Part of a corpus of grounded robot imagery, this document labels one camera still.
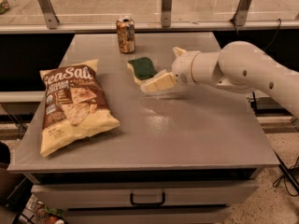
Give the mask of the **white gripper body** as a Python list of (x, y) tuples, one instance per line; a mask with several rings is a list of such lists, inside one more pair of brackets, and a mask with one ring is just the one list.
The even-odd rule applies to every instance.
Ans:
[(181, 85), (194, 85), (192, 77), (192, 63), (199, 51), (187, 51), (183, 55), (176, 57), (172, 63), (172, 73), (176, 81)]

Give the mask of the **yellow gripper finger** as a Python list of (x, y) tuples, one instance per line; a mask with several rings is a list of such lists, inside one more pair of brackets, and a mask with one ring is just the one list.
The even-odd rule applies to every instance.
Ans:
[(186, 53), (187, 50), (186, 49), (181, 49), (179, 47), (173, 47), (173, 52), (174, 52), (176, 57), (179, 57), (179, 56), (183, 55), (184, 53)]
[(162, 70), (153, 78), (150, 78), (145, 83), (143, 83), (140, 89), (145, 93), (164, 91), (174, 88), (176, 83), (176, 79), (172, 72)]

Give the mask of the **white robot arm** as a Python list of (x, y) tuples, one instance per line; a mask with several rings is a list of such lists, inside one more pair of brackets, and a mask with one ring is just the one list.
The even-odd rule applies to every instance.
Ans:
[(207, 84), (230, 92), (262, 91), (299, 118), (299, 73), (276, 62), (263, 50), (235, 41), (216, 52), (174, 47), (176, 59), (141, 85), (145, 93), (172, 89), (176, 84)]

